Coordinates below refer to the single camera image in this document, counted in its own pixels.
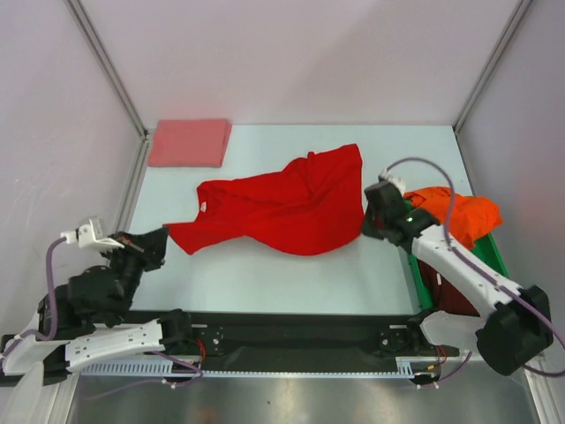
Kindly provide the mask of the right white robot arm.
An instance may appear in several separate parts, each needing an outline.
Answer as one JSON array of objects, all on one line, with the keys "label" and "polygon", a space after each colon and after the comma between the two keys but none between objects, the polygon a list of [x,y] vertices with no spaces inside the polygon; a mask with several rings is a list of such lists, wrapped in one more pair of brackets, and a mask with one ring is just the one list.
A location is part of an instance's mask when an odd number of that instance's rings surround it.
[{"label": "right white robot arm", "polygon": [[474,307],[476,315],[438,310],[407,332],[408,346],[428,354],[437,345],[478,353],[500,375],[511,375],[550,347],[551,312],[538,286],[523,288],[496,272],[422,208],[410,209],[396,185],[365,189],[364,235],[385,240],[438,271]]}]

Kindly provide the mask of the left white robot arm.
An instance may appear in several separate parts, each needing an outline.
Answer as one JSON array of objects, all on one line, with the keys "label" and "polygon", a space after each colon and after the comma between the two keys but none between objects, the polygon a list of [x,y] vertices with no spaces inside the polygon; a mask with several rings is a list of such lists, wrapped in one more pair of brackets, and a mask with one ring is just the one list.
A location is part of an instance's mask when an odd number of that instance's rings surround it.
[{"label": "left white robot arm", "polygon": [[[146,352],[186,354],[194,331],[191,316],[181,309],[124,324],[143,275],[164,265],[168,238],[166,227],[138,235],[103,236],[90,225],[63,232],[46,254],[47,294],[24,330],[2,338],[1,375],[21,377],[40,364],[53,383],[102,360]],[[53,253],[62,244],[95,250],[107,262],[56,285]]]}]

